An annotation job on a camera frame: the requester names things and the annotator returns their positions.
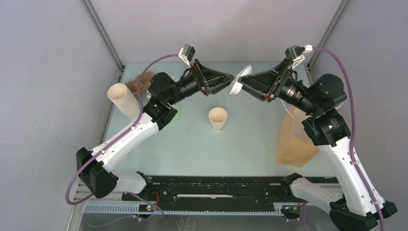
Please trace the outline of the white plastic cup lid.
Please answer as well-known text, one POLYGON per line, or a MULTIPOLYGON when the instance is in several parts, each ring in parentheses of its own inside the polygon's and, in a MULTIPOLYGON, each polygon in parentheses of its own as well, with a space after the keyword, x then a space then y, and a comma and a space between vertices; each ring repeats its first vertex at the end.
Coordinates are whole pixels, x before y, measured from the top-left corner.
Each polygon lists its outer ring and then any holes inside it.
POLYGON ((252 74, 252 66, 247 65, 245 68, 243 68, 234 78, 234 80, 231 82, 228 90, 229 95, 237 95, 243 87, 243 84, 240 82, 241 77, 246 77, 248 75, 252 74))

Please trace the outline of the single paper cup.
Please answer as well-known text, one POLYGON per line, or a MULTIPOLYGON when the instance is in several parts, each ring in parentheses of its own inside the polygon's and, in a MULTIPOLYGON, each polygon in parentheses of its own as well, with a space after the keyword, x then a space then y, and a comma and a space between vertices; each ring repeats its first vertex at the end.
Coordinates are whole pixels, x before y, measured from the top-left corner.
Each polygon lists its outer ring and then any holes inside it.
POLYGON ((213 130, 221 131, 225 127, 225 123, 228 119, 228 113, 224 108, 215 107, 209 111, 208 119, 213 130))

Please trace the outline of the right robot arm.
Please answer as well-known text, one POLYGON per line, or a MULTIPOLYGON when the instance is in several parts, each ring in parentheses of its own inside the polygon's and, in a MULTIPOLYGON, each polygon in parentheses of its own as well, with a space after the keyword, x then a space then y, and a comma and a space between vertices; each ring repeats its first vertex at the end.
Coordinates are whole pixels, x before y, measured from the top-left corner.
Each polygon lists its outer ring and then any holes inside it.
POLYGON ((295 79, 289 60, 276 67, 252 73, 246 67, 236 80, 242 90, 261 101, 276 98, 306 114, 302 125, 306 135, 324 154, 342 188, 341 193, 311 183, 299 174, 284 178, 280 196, 285 201, 303 199, 325 211, 341 231, 369 231, 397 212, 370 182, 351 143, 352 133, 336 106, 346 100, 342 80, 325 74, 310 86, 295 79))

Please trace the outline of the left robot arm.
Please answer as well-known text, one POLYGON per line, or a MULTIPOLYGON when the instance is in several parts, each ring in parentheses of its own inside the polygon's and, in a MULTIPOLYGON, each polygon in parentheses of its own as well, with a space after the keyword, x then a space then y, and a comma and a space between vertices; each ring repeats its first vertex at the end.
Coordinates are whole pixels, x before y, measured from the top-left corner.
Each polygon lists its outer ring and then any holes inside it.
POLYGON ((76 153, 79 178, 96 198, 114 191, 132 192, 140 200, 151 197, 152 187, 141 172, 115 175, 113 169, 138 144, 162 130, 177 114, 172 105, 201 92, 205 96, 217 94, 234 80, 231 74, 213 70, 195 59, 178 81, 165 72, 152 78, 151 94, 143 113, 108 141, 76 153))

